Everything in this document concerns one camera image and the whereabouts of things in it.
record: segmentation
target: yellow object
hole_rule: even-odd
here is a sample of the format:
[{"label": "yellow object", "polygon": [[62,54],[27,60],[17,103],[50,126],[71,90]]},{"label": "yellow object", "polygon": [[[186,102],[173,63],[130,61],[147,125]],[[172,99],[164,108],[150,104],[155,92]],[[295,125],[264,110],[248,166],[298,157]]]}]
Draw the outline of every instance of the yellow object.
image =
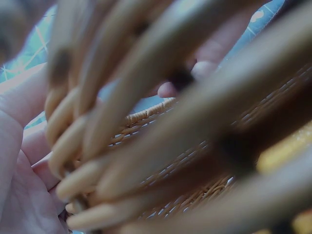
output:
[{"label": "yellow object", "polygon": [[[291,161],[312,143],[312,121],[278,144],[264,151],[257,169],[269,173]],[[297,216],[292,223],[297,234],[312,234],[312,210]]]},{"label": "yellow object", "polygon": [[264,151],[257,169],[262,173],[271,172],[294,159],[312,143],[312,121],[278,144]]},{"label": "yellow object", "polygon": [[297,216],[293,222],[293,228],[298,234],[312,234],[312,210]]}]

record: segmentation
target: wicker weave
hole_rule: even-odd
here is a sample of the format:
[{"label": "wicker weave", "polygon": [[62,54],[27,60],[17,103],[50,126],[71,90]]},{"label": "wicker weave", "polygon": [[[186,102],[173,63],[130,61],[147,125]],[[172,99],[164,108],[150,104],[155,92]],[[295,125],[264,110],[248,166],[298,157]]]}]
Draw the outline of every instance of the wicker weave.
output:
[{"label": "wicker weave", "polygon": [[[311,121],[311,2],[286,1],[260,39],[211,79],[193,84],[185,65],[253,4],[263,1],[58,1],[45,112],[49,166],[62,180],[57,193],[77,214],[70,227],[93,234],[293,232],[295,215],[312,205],[312,148],[267,176],[256,161]],[[127,116],[163,76],[181,95]],[[97,103],[115,78],[109,98]],[[307,234],[302,220],[293,226]]]}]

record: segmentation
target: hand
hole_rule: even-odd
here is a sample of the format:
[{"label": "hand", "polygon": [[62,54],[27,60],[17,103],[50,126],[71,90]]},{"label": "hand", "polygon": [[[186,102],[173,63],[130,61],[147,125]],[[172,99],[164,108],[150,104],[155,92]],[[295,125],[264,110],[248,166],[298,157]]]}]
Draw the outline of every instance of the hand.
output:
[{"label": "hand", "polygon": [[[24,82],[12,88],[17,80]],[[44,129],[24,131],[43,111],[46,92],[44,65],[0,85],[0,234],[68,233]]]},{"label": "hand", "polygon": [[[263,4],[269,0],[260,0],[248,9],[238,12],[228,20],[197,50],[194,56],[187,62],[195,80],[209,78],[216,71],[223,58],[236,44],[246,30],[251,17]],[[161,98],[176,96],[176,90],[170,82],[159,84],[148,97],[159,95]]]}]

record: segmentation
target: wicker basket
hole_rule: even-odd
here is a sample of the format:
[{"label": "wicker basket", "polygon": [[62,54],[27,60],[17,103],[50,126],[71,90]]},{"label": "wicker basket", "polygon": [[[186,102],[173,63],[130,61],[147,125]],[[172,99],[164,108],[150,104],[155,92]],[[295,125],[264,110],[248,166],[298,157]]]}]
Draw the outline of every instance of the wicker basket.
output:
[{"label": "wicker basket", "polygon": [[[273,173],[256,167],[263,152],[312,119],[311,1],[286,1],[271,27],[211,79],[192,83],[185,65],[226,20],[262,3],[58,1],[46,135],[58,196],[75,214],[70,227],[311,232],[302,228],[310,218],[302,212],[312,206],[311,147]],[[177,99],[127,115],[161,77],[180,92]],[[108,99],[97,102],[115,78]]]}]

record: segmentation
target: finger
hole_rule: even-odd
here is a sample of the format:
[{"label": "finger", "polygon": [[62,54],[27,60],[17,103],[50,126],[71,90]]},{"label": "finger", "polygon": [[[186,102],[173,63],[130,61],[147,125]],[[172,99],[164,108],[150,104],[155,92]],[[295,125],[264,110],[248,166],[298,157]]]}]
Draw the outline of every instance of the finger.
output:
[{"label": "finger", "polygon": [[237,13],[217,30],[195,53],[197,63],[192,74],[197,80],[209,77],[246,30],[254,12],[267,1]]},{"label": "finger", "polygon": [[176,89],[171,82],[162,84],[158,89],[158,96],[161,98],[173,98],[176,96]]},{"label": "finger", "polygon": [[47,94],[45,65],[38,65],[5,82],[0,86],[0,92],[0,109],[25,127],[43,111]]},{"label": "finger", "polygon": [[33,171],[36,173],[36,175],[45,184],[47,190],[54,188],[59,183],[59,179],[57,179],[55,176],[53,176],[50,169],[49,169],[49,166],[48,166],[49,156],[50,155],[47,155],[47,157],[45,159],[36,163],[32,167]]},{"label": "finger", "polygon": [[51,152],[45,137],[45,124],[41,124],[37,131],[32,132],[32,128],[25,131],[21,150],[27,156],[30,165],[34,165]]},{"label": "finger", "polygon": [[58,212],[58,215],[60,215],[65,210],[65,203],[59,200],[58,196],[56,195],[55,190],[56,190],[56,187],[51,189],[49,193],[51,195],[54,206]]},{"label": "finger", "polygon": [[159,85],[157,85],[152,91],[150,91],[150,92],[145,96],[145,98],[149,98],[149,97],[152,97],[152,96],[157,95],[158,89],[160,88],[160,86],[161,86],[162,84],[163,84],[163,82],[160,83]]}]

